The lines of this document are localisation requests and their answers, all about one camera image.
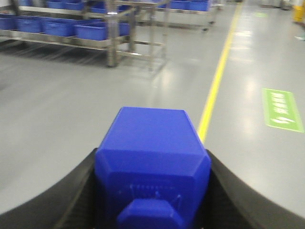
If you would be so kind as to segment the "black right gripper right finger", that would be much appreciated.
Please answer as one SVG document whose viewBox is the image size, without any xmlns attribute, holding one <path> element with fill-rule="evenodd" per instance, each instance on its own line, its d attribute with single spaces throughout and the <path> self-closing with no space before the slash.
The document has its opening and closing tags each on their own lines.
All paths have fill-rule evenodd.
<svg viewBox="0 0 305 229">
<path fill-rule="evenodd" d="M 206 229 L 303 229 L 305 218 L 249 187 L 211 151 L 210 181 L 204 201 Z"/>
</svg>

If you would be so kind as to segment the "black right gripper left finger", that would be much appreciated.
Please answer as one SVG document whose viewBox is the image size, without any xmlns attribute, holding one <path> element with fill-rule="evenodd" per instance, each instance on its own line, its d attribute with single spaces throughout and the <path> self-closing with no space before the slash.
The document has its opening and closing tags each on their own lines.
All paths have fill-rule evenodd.
<svg viewBox="0 0 305 229">
<path fill-rule="evenodd" d="M 92 150 L 69 174 L 31 200 L 0 215 L 2 229 L 92 229 L 95 178 Z"/>
</svg>

